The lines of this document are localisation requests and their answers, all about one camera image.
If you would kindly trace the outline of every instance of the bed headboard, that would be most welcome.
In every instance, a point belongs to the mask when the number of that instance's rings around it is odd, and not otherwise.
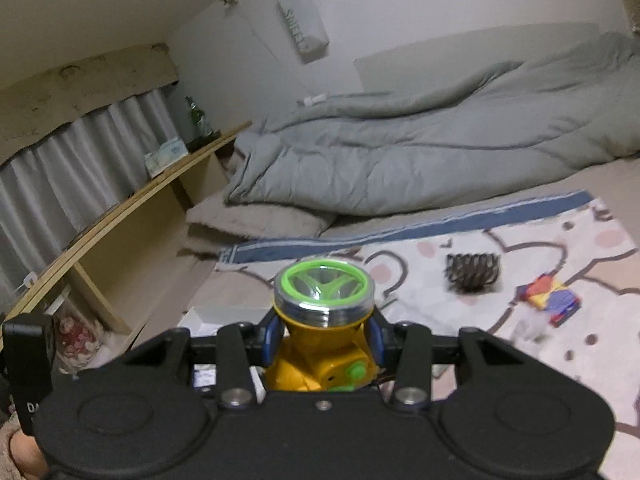
[[[420,41],[354,63],[366,92],[413,93],[448,84],[492,63],[529,60],[600,33],[594,23],[539,23],[485,28]]]

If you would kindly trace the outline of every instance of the gray blanket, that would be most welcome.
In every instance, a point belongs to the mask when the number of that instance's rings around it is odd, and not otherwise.
[[[554,182],[640,150],[640,41],[607,33],[428,94],[329,99],[236,147],[231,203],[376,216]]]

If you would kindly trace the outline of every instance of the person's skin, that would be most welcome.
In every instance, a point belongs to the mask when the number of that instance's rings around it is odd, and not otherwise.
[[[11,437],[9,452],[16,468],[27,480],[40,480],[49,470],[36,440],[22,430]]]

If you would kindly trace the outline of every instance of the blue border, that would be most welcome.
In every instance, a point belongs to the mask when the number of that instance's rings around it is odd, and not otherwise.
[[[593,200],[586,191],[564,195],[533,198],[491,209],[469,212],[436,221],[351,238],[264,238],[254,242],[234,245],[220,254],[224,264],[248,264],[293,260],[327,254],[356,245],[394,242],[410,238],[425,238],[453,232],[491,229],[506,224],[518,224],[555,216],[575,209]]]

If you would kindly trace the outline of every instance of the blanket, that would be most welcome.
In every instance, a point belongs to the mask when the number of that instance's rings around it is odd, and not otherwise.
[[[376,302],[391,322],[412,320],[444,335],[462,326],[478,326],[512,340],[522,351],[592,388],[609,403],[616,418],[616,434],[602,472],[606,478],[637,480],[640,253],[606,204],[585,195],[521,203],[368,240],[363,237],[355,245],[345,240],[308,240],[307,254],[331,248],[329,254],[366,269],[376,282]],[[532,216],[531,205],[536,211],[546,209],[549,215]],[[427,236],[411,237],[425,228],[430,230]],[[240,258],[245,263],[219,263],[216,272],[237,279],[238,294],[240,288],[242,294],[251,294],[252,288],[266,292],[277,272],[296,260],[293,254],[302,255],[301,241],[282,243],[279,254],[287,254],[286,260],[255,252],[260,249],[255,242],[253,256],[262,254],[268,261]],[[467,252],[500,255],[502,274],[494,289],[461,294],[447,287],[446,254]],[[518,300],[516,290],[546,273],[580,296],[582,306],[558,328],[545,321],[541,332],[528,337],[522,321],[529,322],[535,310]],[[445,397],[454,388],[450,369],[434,381],[435,397]]]
[[[236,148],[230,203],[377,216],[554,182],[640,150],[640,41],[611,32],[426,94],[330,98]]]

